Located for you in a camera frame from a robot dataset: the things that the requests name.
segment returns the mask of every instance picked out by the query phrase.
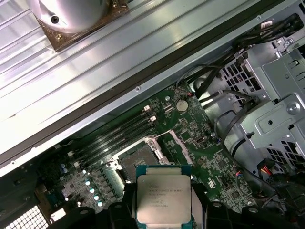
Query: capacitor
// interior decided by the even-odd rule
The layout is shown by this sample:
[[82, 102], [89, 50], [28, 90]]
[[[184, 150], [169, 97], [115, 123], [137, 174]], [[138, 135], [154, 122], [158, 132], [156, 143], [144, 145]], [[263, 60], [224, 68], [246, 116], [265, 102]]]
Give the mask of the capacitor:
[[99, 200], [100, 196], [98, 194], [95, 194], [95, 196], [93, 197], [93, 199], [95, 200]]

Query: silver metal panel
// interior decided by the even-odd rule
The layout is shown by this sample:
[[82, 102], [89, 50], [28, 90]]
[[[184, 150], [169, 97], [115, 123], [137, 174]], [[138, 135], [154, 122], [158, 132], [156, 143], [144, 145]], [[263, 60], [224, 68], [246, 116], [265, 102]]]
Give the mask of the silver metal panel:
[[25, 0], [0, 2], [0, 154], [259, 0], [135, 0], [55, 53]]
[[249, 141], [254, 148], [267, 147], [281, 139], [290, 125], [303, 119], [304, 107], [292, 94], [277, 104], [265, 103], [249, 113], [240, 123], [246, 134], [253, 133]]

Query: ic chip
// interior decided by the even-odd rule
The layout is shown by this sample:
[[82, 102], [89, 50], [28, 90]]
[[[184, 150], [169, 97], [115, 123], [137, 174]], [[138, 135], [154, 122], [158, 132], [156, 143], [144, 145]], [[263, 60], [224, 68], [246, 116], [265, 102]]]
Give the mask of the ic chip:
[[233, 199], [236, 199], [236, 198], [240, 197], [240, 194], [238, 191], [235, 191], [231, 194], [231, 196], [233, 197]]
[[226, 166], [225, 161], [224, 161], [224, 160], [219, 161], [219, 162], [218, 162], [218, 166], [219, 166], [219, 168], [225, 167], [225, 166]]
[[121, 166], [126, 172], [131, 182], [136, 181], [136, 167], [138, 165], [157, 165], [158, 161], [154, 157], [153, 151], [148, 145], [135, 151], [133, 154], [126, 156], [121, 160]]

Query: cable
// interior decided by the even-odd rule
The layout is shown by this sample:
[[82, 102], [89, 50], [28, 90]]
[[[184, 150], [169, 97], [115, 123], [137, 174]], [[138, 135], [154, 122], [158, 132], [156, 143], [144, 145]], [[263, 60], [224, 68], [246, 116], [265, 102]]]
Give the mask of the cable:
[[235, 92], [235, 91], [232, 91], [232, 90], [223, 90], [223, 92], [224, 92], [224, 93], [233, 94], [233, 95], [235, 95], [235, 96], [244, 98], [244, 99], [246, 99], [246, 100], [252, 98], [251, 96], [249, 96], [249, 95], [247, 95], [247, 94], [243, 94], [243, 93], [240, 93], [240, 92]]
[[266, 200], [266, 202], [262, 205], [262, 208], [266, 207], [267, 204], [269, 204], [269, 202], [270, 202], [273, 198], [275, 198], [275, 197], [277, 197], [277, 195], [274, 195], [274, 196], [271, 196], [270, 198], [268, 198], [268, 199]]
[[236, 146], [234, 147], [233, 151], [232, 151], [232, 157], [235, 157], [236, 151], [238, 150], [238, 148], [245, 143], [247, 140], [245, 138], [243, 138], [242, 140], [240, 140]]
[[235, 176], [235, 183], [236, 183], [237, 189], [238, 189], [238, 191], [241, 192], [245, 197], [248, 197], [249, 199], [258, 200], [258, 201], [265, 201], [265, 200], [268, 199], [268, 198], [264, 198], [264, 197], [262, 197], [262, 198], [256, 198], [256, 197], [252, 197], [252, 196], [246, 194], [244, 191], [241, 190], [241, 188], [240, 188], [240, 186], [239, 186], [238, 177], [241, 177], [241, 174]]
[[234, 110], [229, 110], [227, 112], [224, 112], [222, 115], [220, 115], [219, 117], [216, 118], [215, 120], [215, 123], [214, 123], [214, 132], [215, 132], [215, 138], [216, 139], [219, 139], [219, 136], [218, 136], [218, 133], [217, 133], [217, 124], [219, 122], [219, 120], [222, 118], [222, 117], [225, 117], [226, 115], [230, 114], [230, 113], [233, 113], [234, 115], [236, 115], [236, 112]]
[[209, 101], [210, 99], [216, 98], [216, 97], [219, 96], [219, 95], [220, 95], [220, 93], [219, 93], [219, 92], [216, 92], [216, 93], [210, 95], [209, 97], [206, 97], [206, 98], [203, 98], [203, 99], [199, 100], [199, 102], [202, 104], [202, 103], [204, 103], [204, 102], [206, 102], [206, 101]]
[[[278, 23], [275, 23], [273, 26], [269, 26], [260, 30], [251, 30], [246, 34], [238, 37], [232, 44], [232, 50], [230, 50], [224, 57], [220, 58], [215, 63], [217, 65], [225, 66], [235, 58], [235, 54], [242, 51], [245, 52], [250, 48], [251, 45], [266, 43], [273, 40], [277, 40], [281, 37], [287, 37], [297, 32], [303, 27], [299, 16], [297, 14], [292, 14], [288, 18]], [[195, 95], [197, 98], [200, 98], [211, 85], [212, 81], [219, 73], [220, 70], [212, 70], [205, 81], [201, 86], [196, 90]]]
[[224, 142], [225, 139], [227, 138], [227, 135], [229, 134], [229, 132], [231, 131], [232, 127], [238, 122], [238, 120], [240, 118], [242, 118], [250, 109], [252, 109], [256, 104], [252, 103], [251, 101], [249, 101], [248, 103], [246, 103], [244, 105], [244, 107], [241, 109], [241, 111], [233, 118], [233, 120], [229, 123], [229, 125], [226, 127], [226, 130], [223, 134], [222, 137], [222, 142], [221, 142], [221, 146], [223, 148], [223, 154], [225, 156], [227, 156], [228, 159], [230, 159], [236, 166], [238, 166], [240, 168], [240, 170], [243, 173], [247, 173], [250, 176], [252, 176], [254, 179], [258, 180], [262, 185], [265, 185], [267, 187], [269, 187], [272, 191], [275, 191], [275, 188], [272, 187], [271, 185], [269, 185], [267, 182], [265, 182], [264, 180], [260, 179], [259, 177], [257, 177], [256, 175], [254, 175], [253, 173], [251, 173], [247, 168], [245, 168], [241, 163], [239, 163], [229, 152], [229, 150], [227, 149], [227, 147], [225, 146]]
[[[238, 97], [241, 97], [241, 98], [244, 98], [246, 100], [249, 100], [251, 99], [252, 97], [249, 96], [249, 95], [246, 95], [246, 94], [243, 94], [243, 93], [240, 93], [240, 92], [235, 92], [235, 91], [232, 91], [232, 90], [221, 90], [223, 93], [227, 93], [227, 94], [233, 94], [235, 96], [238, 96]], [[220, 92], [216, 92], [212, 95], [210, 95], [209, 97], [206, 97], [206, 98], [203, 98], [201, 100], [199, 100], [200, 103], [204, 103], [206, 101], [209, 101], [210, 99], [214, 99], [216, 98], [217, 96], [221, 95], [222, 93]]]
[[217, 68], [217, 69], [222, 69], [223, 68], [223, 66], [214, 65], [214, 64], [198, 64], [198, 65], [194, 66], [193, 68], [191, 68], [190, 70], [188, 70], [186, 73], [184, 73], [180, 77], [180, 79], [176, 83], [176, 88], [178, 88], [179, 83], [181, 82], [181, 80], [183, 80], [184, 78], [187, 78], [191, 72], [195, 71], [196, 68], [199, 68], [199, 67], [209, 67], [209, 68]]
[[256, 106], [256, 103], [254, 101], [249, 101], [248, 103], [246, 103], [244, 105], [244, 107], [238, 112], [238, 114], [231, 120], [231, 122], [229, 123], [229, 125], [226, 127], [226, 129], [224, 130], [224, 134], [222, 136], [222, 142], [225, 142], [225, 139], [227, 138], [229, 132], [231, 131], [231, 129], [233, 128], [233, 126], [249, 111], [251, 110], [253, 107]]

